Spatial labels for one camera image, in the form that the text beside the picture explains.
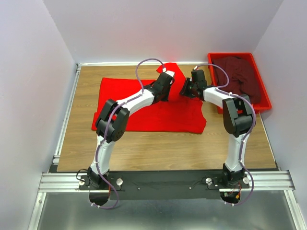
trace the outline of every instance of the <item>red plastic box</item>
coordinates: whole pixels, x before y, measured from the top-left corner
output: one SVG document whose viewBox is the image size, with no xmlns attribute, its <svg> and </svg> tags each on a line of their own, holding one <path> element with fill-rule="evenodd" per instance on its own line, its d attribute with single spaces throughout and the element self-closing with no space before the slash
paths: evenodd
<svg viewBox="0 0 307 230">
<path fill-rule="evenodd" d="M 224 58 L 224 57 L 227 57 L 227 56 L 239 57 L 241 59 L 244 59 L 244 60 L 248 61 L 250 63 L 250 65 L 253 67 L 255 77 L 256 77 L 257 82 L 259 84 L 259 89 L 260 89 L 260 93 L 261 93 L 260 103 L 253 104 L 253 107 L 254 107 L 256 113 L 272 109 L 271 102 L 270 102 L 268 94 L 265 90 L 264 84 L 263 84 L 262 79 L 261 79 L 261 75 L 258 71 L 258 68 L 257 68 L 257 65 L 256 65 L 256 62 L 254 60 L 253 55 L 251 53 L 209 53 L 208 54 L 208 61 L 209 61 L 209 63 L 212 64 L 212 60 Z M 217 86 L 213 67 L 209 66 L 209 69 L 210 69 L 212 84 L 214 86 Z M 217 112 L 219 114 L 222 114 L 223 110 L 220 107 L 217 107 Z"/>
</svg>

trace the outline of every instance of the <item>wall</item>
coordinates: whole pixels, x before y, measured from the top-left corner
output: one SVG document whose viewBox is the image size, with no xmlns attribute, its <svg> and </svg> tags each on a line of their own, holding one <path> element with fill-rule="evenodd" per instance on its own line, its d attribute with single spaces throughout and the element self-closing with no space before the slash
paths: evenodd
<svg viewBox="0 0 307 230">
<path fill-rule="evenodd" d="M 278 165 L 290 170 L 307 220 L 307 2 L 285 0 L 254 56 L 273 109 L 263 114 Z"/>
<path fill-rule="evenodd" d="M 44 0 L 78 63 L 253 51 L 282 0 Z"/>
<path fill-rule="evenodd" d="M 27 229 L 74 61 L 41 0 L 0 2 L 0 229 Z"/>
</svg>

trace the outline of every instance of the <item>red cloth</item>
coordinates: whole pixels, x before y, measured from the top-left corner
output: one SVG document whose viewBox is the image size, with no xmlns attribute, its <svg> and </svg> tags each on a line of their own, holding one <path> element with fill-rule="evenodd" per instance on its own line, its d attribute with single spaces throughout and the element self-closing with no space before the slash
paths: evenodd
<svg viewBox="0 0 307 230">
<path fill-rule="evenodd" d="M 248 61 L 237 57 L 224 57 L 212 61 L 213 64 L 225 70 L 229 76 L 229 84 L 221 88 L 226 92 L 234 94 L 247 94 L 252 103 L 259 103 L 261 101 L 261 93 L 257 79 L 255 78 L 254 70 Z M 214 68 L 216 73 L 217 85 L 225 85 L 227 78 L 224 73 Z"/>
<path fill-rule="evenodd" d="M 129 117 L 126 131 L 161 131 L 202 133 L 206 119 L 201 112 L 202 101 L 190 99 L 179 94 L 185 81 L 185 76 L 176 63 L 166 63 L 167 70 L 175 72 L 168 102 L 158 102 L 145 107 Z M 148 85 L 154 80 L 142 80 Z M 96 130 L 95 122 L 106 100 L 120 100 L 131 96 L 140 90 L 137 79 L 102 78 L 98 109 L 94 114 L 92 130 Z"/>
</svg>

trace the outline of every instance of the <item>black wire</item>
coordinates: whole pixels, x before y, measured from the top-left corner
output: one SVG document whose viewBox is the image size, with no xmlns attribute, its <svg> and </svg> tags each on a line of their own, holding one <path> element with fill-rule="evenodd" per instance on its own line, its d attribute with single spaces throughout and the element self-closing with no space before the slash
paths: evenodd
<svg viewBox="0 0 307 230">
<path fill-rule="evenodd" d="M 80 170 L 77 172 L 77 174 L 76 174 L 76 178 L 77 178 L 77 180 L 78 180 L 78 181 L 85 182 L 85 180 L 84 180 L 84 179 L 81 179 L 81 178 L 79 179 L 79 178 L 78 178 L 78 174 L 79 174 L 79 173 L 80 173 L 80 171 L 82 171 L 82 170 L 84 170 L 84 171 L 86 171 L 86 172 L 87 172 L 87 169 L 80 169 Z"/>
</svg>

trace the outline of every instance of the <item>wooden table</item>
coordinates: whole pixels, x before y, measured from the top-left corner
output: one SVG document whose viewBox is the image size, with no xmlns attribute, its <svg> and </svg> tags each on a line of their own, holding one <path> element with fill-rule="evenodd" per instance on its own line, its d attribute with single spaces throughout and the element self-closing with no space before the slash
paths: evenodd
<svg viewBox="0 0 307 230">
<path fill-rule="evenodd" d="M 180 66 L 190 76 L 194 66 Z M 157 79 L 157 66 L 141 66 L 141 79 Z M 208 83 L 210 74 L 204 68 Z M 96 148 L 91 130 L 103 77 L 135 79 L 135 66 L 82 67 L 60 155 L 58 172 L 88 168 Z M 228 133 L 216 106 L 203 103 L 207 120 L 200 134 L 170 132 L 126 132 L 112 153 L 111 170 L 221 169 L 228 153 Z M 245 154 L 248 168 L 275 168 L 275 162 L 260 116 L 248 139 Z"/>
</svg>

